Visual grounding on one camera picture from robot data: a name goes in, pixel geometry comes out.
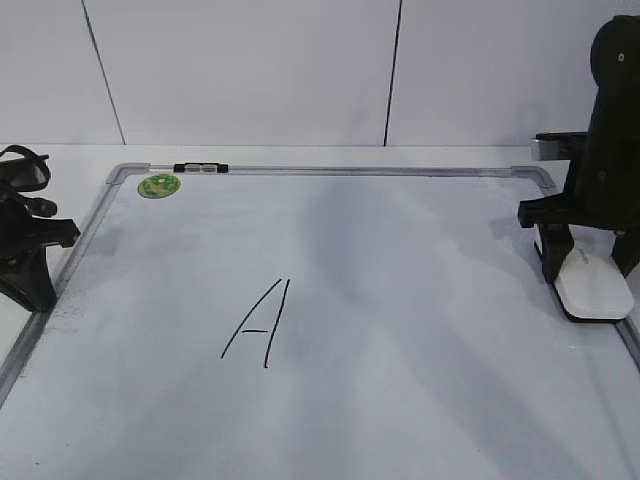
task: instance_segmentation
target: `white table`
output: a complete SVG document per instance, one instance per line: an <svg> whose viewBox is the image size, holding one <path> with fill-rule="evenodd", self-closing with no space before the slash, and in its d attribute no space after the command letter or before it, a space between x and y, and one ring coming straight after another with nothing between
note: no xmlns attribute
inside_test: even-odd
<svg viewBox="0 0 640 480"><path fill-rule="evenodd" d="M127 162L173 164L223 162L265 166L414 166L508 167L543 166L561 187L568 162L534 163L527 147L147 147L120 145L35 145L49 154L52 180L44 192L59 207L59 218L73 218L82 230L87 213L111 169ZM49 249L49 265L57 271L65 251ZM29 318L28 312L0 296L0 359L4 360ZM634 318L640 318L634 311Z"/></svg>

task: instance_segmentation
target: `green sticker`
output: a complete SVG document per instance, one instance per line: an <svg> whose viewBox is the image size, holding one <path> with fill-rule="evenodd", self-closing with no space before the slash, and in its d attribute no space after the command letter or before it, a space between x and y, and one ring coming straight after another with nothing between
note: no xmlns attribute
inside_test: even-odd
<svg viewBox="0 0 640 480"><path fill-rule="evenodd" d="M138 193L144 198L166 198L180 188L180 179L175 175L161 174L145 178L138 185Z"/></svg>

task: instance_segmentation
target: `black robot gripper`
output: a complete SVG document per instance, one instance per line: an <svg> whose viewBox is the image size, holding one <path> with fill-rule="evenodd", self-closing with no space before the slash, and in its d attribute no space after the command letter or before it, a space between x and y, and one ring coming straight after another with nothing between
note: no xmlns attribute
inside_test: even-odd
<svg viewBox="0 0 640 480"><path fill-rule="evenodd" d="M50 219L58 211L52 201L22 195L47 187L49 156L11 145L0 157L10 153L19 158L0 161L0 293L30 312L46 312L57 300L46 247L73 247L80 231L73 220Z"/></svg>

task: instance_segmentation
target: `whiteboard surface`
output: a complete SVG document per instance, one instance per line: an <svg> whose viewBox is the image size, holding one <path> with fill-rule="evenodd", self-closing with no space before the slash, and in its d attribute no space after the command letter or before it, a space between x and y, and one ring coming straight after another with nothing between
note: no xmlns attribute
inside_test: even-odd
<svg viewBox="0 0 640 480"><path fill-rule="evenodd" d="M0 410L0 478L631 479L638 371L562 318L522 179L121 187ZM246 329L221 353L252 306Z"/></svg>

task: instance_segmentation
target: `white wall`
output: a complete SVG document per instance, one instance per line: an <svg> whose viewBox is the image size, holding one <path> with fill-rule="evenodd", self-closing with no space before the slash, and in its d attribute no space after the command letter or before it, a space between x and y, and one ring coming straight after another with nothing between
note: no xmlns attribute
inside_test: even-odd
<svg viewBox="0 0 640 480"><path fill-rule="evenodd" d="M0 143L120 143L80 0L2 0L0 18Z"/></svg>
<svg viewBox="0 0 640 480"><path fill-rule="evenodd" d="M518 145L583 130L598 29L637 0L404 0L390 145Z"/></svg>
<svg viewBox="0 0 640 480"><path fill-rule="evenodd" d="M380 145L399 0L86 0L127 143ZM586 128L640 0L404 0L390 145ZM81 0L3 0L0 143L120 143Z"/></svg>
<svg viewBox="0 0 640 480"><path fill-rule="evenodd" d="M86 5L128 144L382 144L397 0Z"/></svg>

